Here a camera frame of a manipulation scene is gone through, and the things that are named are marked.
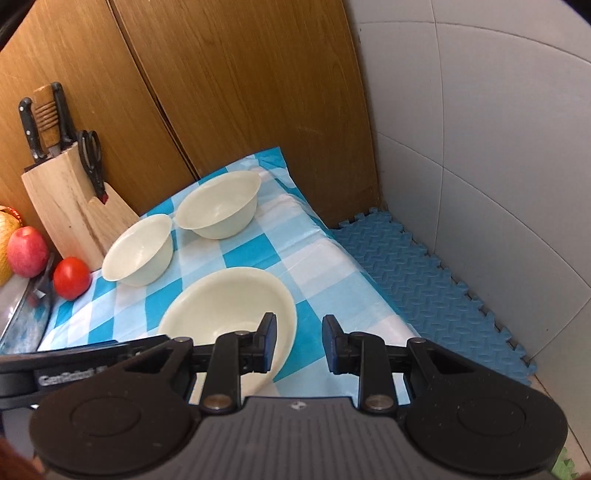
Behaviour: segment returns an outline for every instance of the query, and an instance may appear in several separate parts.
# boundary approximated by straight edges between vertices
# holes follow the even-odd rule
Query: black knife handle
[[[76,141],[76,130],[66,102],[66,95],[60,82],[51,84],[53,98],[56,100],[57,117],[60,125],[60,149],[63,151]]]
[[[18,104],[18,114],[21,117],[22,128],[27,137],[27,143],[31,150],[31,155],[36,164],[44,162],[47,158],[41,148],[41,141],[39,140],[39,131],[37,124],[31,112],[31,104],[33,101],[29,97],[25,97]]]

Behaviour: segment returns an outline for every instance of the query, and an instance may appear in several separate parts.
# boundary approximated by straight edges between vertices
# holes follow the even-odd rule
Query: knife block
[[[80,258],[91,271],[101,268],[111,245],[139,220],[108,183],[107,202],[103,205],[95,196],[80,163],[78,143],[21,178],[60,255]]]

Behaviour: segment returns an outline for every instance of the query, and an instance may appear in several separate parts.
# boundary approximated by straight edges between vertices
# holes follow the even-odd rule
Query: scissors
[[[100,141],[98,134],[91,130],[80,130],[77,135],[78,153],[84,171],[88,175],[92,186],[95,189],[97,198],[106,203],[109,199],[105,190],[105,181],[103,179],[103,162],[100,151]]]

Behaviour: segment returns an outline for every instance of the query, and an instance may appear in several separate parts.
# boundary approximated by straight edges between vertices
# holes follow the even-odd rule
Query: wall tile
[[[591,282],[591,64],[505,34],[438,29],[445,167]]]
[[[353,23],[433,22],[431,0],[345,0]]]
[[[359,27],[374,128],[441,164],[443,107],[434,24]]]
[[[563,0],[433,0],[437,22],[531,38],[591,60],[591,27]]]
[[[433,252],[443,168],[382,134],[377,134],[378,174],[393,217]]]
[[[545,347],[591,296],[591,288],[537,235],[447,170],[435,253],[529,355]]]
[[[591,452],[590,343],[591,303],[588,303],[573,321],[535,356],[538,378],[564,410],[577,440],[587,453]]]

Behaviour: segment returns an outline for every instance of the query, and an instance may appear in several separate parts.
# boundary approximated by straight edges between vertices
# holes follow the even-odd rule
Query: blue checkered tablecloth
[[[74,302],[54,309],[41,350],[106,340],[131,340],[157,333],[172,301],[196,280],[228,267],[249,266],[278,277],[294,297],[297,331],[287,362],[261,394],[351,395],[358,379],[328,371],[321,319],[337,317],[345,332],[364,330],[392,345],[418,336],[380,295],[376,285],[332,238],[291,179],[279,148],[250,155],[178,192],[146,215],[174,211],[200,183],[235,170],[256,171],[262,178],[253,221],[239,234],[208,240],[174,226],[174,255],[166,272],[152,284],[135,288],[106,281],[93,273],[90,289]],[[401,403],[406,392],[395,377]]]

